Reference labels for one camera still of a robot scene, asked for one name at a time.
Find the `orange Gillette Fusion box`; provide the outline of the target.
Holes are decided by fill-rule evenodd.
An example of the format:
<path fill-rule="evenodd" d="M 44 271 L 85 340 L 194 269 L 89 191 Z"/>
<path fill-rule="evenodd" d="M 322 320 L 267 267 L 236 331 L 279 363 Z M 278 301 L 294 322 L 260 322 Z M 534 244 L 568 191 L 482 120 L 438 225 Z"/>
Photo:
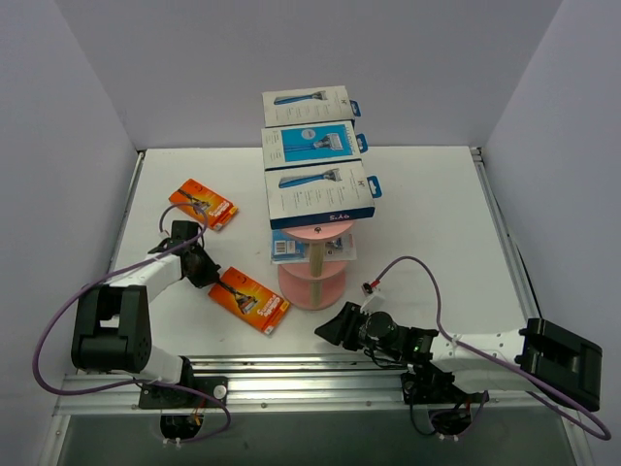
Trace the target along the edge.
<path fill-rule="evenodd" d="M 290 302 L 240 270 L 229 267 L 208 296 L 264 335 L 271 335 L 290 309 Z"/>

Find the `clear blister razor pack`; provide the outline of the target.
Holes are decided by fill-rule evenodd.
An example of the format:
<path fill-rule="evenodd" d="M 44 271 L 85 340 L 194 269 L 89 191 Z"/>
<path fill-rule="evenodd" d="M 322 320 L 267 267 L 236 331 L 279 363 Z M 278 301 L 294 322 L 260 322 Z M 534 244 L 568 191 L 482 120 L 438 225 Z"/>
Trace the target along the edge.
<path fill-rule="evenodd" d="M 353 261 L 357 259 L 357 249 L 352 234 L 343 235 L 325 246 L 326 261 Z"/>

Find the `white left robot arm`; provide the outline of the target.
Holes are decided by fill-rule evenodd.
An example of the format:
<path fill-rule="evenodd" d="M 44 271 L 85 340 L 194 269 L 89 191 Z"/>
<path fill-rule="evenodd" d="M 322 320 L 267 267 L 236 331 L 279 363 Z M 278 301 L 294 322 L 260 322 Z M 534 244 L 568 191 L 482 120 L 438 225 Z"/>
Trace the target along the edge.
<path fill-rule="evenodd" d="M 194 399 L 196 383 L 187 358 L 152 343 L 149 304 L 181 281 L 196 288 L 217 283 L 220 266 L 205 252 L 201 230 L 195 221 L 175 220 L 170 236 L 148 252 L 146 265 L 79 298 L 71 347 L 76 368 L 162 383 L 161 396 L 174 407 Z"/>

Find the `blister razor pack blue card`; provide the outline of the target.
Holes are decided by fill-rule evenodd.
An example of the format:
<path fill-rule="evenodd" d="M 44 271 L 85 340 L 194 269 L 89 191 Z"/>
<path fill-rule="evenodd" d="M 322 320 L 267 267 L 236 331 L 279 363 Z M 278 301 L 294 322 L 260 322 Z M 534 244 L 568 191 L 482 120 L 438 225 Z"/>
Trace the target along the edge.
<path fill-rule="evenodd" d="M 274 264 L 307 263 L 309 245 L 294 240 L 281 230 L 273 230 L 271 259 Z"/>

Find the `blue Harry's razor box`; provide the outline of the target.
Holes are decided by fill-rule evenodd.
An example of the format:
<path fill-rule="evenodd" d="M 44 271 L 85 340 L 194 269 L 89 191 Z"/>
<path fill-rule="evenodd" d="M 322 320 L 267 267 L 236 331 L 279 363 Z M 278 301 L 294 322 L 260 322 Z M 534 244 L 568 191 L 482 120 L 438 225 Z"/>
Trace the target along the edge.
<path fill-rule="evenodd" d="M 361 116 L 358 102 L 344 85 L 265 91 L 262 100 L 266 127 L 354 121 Z"/>
<path fill-rule="evenodd" d="M 347 161 L 369 148 L 348 120 L 263 128 L 261 142 L 266 170 Z"/>

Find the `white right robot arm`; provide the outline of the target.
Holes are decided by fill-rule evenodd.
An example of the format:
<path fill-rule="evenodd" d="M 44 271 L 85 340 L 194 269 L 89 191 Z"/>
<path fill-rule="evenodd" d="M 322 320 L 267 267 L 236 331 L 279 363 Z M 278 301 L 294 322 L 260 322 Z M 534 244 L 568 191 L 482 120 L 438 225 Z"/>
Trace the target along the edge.
<path fill-rule="evenodd" d="M 386 312 L 365 313 L 348 302 L 315 335 L 346 350 L 386 358 L 419 379 L 421 403 L 448 403 L 484 391 L 536 391 L 569 407 L 600 407 L 603 351 L 542 318 L 494 334 L 453 334 L 405 327 Z"/>

